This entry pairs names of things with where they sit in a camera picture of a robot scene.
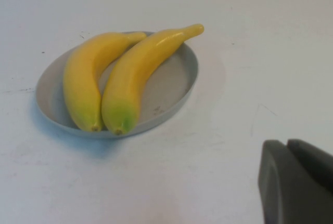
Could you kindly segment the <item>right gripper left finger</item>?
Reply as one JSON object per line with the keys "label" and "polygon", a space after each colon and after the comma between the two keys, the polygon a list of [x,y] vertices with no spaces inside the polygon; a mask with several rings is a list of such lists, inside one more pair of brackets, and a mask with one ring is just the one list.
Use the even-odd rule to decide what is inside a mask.
{"label": "right gripper left finger", "polygon": [[258,186],[265,223],[332,223],[332,182],[317,182],[287,144],[264,141]]}

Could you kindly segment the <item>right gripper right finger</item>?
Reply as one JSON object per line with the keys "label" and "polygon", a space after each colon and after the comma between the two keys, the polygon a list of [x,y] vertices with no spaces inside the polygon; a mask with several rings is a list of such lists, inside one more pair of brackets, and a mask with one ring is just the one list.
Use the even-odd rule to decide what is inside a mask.
{"label": "right gripper right finger", "polygon": [[287,147],[317,182],[332,182],[332,155],[300,139],[290,139]]}

